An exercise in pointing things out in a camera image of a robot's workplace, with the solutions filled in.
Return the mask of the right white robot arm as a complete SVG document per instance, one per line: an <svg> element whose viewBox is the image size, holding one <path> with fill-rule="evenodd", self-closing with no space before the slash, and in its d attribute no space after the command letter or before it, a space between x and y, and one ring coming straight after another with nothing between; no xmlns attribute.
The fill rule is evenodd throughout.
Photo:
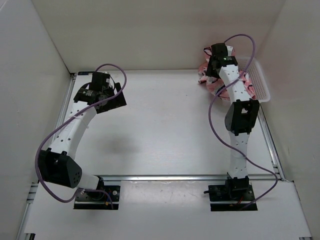
<svg viewBox="0 0 320 240"><path fill-rule="evenodd" d="M230 200L236 200L249 189L247 148L260 103L247 92L231 48L225 43L216 43L210 48L211 57L208 61L206 75L221 79L227 87L226 91L230 99L230 108L224 119L231 146L230 165L224 193Z"/></svg>

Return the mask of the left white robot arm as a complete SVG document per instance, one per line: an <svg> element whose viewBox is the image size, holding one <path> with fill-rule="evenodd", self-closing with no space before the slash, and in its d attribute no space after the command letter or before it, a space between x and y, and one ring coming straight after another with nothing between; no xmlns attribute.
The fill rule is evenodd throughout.
<svg viewBox="0 0 320 240"><path fill-rule="evenodd" d="M43 181L87 190L93 200L100 200L105 194L101 178L84 172L76 163L78 145L98 114L126 106L121 85L114 82L106 72L93 72L91 82L83 85L76 93L69 123L58 131L56 139L39 153L37 166Z"/></svg>

